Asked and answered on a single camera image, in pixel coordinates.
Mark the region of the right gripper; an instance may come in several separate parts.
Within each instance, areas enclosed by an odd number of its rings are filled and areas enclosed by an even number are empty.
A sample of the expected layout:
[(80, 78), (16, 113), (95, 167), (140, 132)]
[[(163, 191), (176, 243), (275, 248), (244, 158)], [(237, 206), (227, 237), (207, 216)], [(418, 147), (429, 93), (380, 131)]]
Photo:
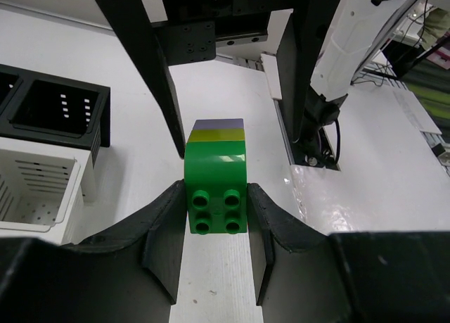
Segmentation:
[(340, 1), (162, 0), (167, 20), (152, 23), (142, 0), (95, 0), (159, 105), (180, 158), (186, 142), (168, 66), (210, 60), (217, 47), (261, 42), (272, 52), (284, 31), (276, 53), (281, 112), (289, 140), (297, 142), (310, 79)]

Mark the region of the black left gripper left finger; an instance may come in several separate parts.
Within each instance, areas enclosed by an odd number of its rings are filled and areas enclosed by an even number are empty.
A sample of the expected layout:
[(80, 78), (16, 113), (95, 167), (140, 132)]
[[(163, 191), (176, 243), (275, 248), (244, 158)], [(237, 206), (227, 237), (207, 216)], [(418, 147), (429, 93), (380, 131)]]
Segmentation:
[(167, 322), (185, 228), (185, 184), (177, 181), (78, 244), (3, 238), (1, 321)]

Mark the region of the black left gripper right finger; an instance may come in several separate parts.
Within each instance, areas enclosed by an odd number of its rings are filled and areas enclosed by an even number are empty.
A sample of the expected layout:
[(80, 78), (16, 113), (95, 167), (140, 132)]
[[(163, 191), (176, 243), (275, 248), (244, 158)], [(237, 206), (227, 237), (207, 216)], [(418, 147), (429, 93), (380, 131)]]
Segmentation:
[(256, 304), (265, 322), (448, 322), (448, 232), (324, 235), (247, 187)]

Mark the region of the green rounded lego brick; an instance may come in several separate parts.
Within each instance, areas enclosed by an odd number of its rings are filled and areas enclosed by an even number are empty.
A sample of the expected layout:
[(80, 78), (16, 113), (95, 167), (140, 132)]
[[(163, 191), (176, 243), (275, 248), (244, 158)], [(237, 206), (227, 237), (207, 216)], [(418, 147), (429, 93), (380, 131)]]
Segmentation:
[(244, 141), (186, 145), (184, 182), (192, 234), (240, 234), (248, 229)]

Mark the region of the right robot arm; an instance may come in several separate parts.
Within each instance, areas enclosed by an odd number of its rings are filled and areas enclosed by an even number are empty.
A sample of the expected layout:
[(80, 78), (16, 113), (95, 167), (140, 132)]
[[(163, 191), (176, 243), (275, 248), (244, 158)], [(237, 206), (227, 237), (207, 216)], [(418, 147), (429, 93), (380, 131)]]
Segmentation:
[[(172, 62), (157, 25), (142, 0), (94, 0), (150, 89), (180, 156), (186, 141)], [(276, 51), (281, 113), (294, 163), (335, 168), (340, 148), (331, 147), (323, 128), (336, 124), (351, 81), (377, 39), (394, 28), (413, 0), (162, 0), (178, 34), (191, 25), (211, 34), (201, 45), (180, 44), (185, 63), (204, 60), (203, 49), (218, 42), (258, 42), (274, 11), (290, 15)]]

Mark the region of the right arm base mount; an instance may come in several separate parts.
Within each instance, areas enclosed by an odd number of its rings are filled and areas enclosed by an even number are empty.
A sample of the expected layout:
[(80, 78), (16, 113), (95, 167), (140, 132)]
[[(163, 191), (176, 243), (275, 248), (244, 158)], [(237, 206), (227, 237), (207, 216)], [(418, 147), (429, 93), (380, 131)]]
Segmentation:
[(283, 114), (281, 108), (283, 104), (280, 100), (274, 100), (274, 107), (281, 128), (281, 134), (288, 155), (288, 162), (291, 165), (300, 165), (312, 168), (324, 168), (328, 170), (339, 171), (339, 159), (342, 148), (342, 136), (340, 124), (336, 120), (335, 125), (336, 142), (333, 146), (326, 134), (324, 128), (321, 128), (312, 141), (301, 144), (299, 141), (289, 140), (285, 130)]

